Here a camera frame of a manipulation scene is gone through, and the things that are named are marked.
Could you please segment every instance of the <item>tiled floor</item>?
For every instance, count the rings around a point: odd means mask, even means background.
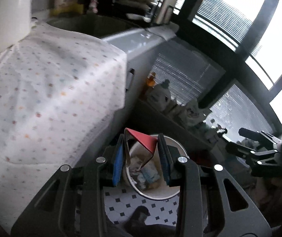
[[[126,222],[138,206],[145,206],[150,212],[147,225],[176,225],[179,197],[153,201],[140,196],[130,186],[120,183],[117,187],[104,187],[105,212],[114,224]]]

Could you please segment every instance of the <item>blue gripper pad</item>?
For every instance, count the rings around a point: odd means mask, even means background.
[[[124,153],[123,153],[123,147],[124,144],[123,142],[120,143],[120,145],[116,146],[115,153],[116,153],[116,158],[113,163],[113,174],[112,174],[112,184],[113,186],[117,186],[117,184],[120,181],[121,178],[121,171],[122,171],[122,166],[123,166],[123,161],[124,161]]]
[[[159,160],[162,167],[163,177],[167,185],[170,182],[171,168],[168,159],[169,151],[163,134],[157,136],[157,150],[159,152]]]

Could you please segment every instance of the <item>orange bottle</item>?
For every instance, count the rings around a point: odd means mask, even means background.
[[[152,72],[151,75],[146,80],[146,84],[144,85],[143,90],[140,95],[142,99],[145,98],[146,94],[148,93],[148,90],[153,89],[153,87],[155,86],[155,76],[156,76],[156,73]]]

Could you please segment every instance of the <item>polka dot cloth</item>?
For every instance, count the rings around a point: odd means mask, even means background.
[[[124,106],[126,54],[36,23],[0,54],[0,224],[7,232],[62,164],[74,166]]]

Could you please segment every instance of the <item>metal screw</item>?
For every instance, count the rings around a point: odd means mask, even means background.
[[[187,158],[181,156],[181,157],[178,158],[178,161],[179,161],[180,163],[186,163],[186,162],[187,162]]]
[[[63,165],[60,167],[60,170],[63,171],[63,172],[66,172],[69,170],[69,165]]]
[[[98,157],[96,158],[96,162],[97,163],[104,163],[106,161],[106,159],[104,157]]]
[[[217,170],[217,171],[222,171],[223,170],[223,167],[221,165],[219,165],[219,164],[214,165],[213,168],[215,170]]]

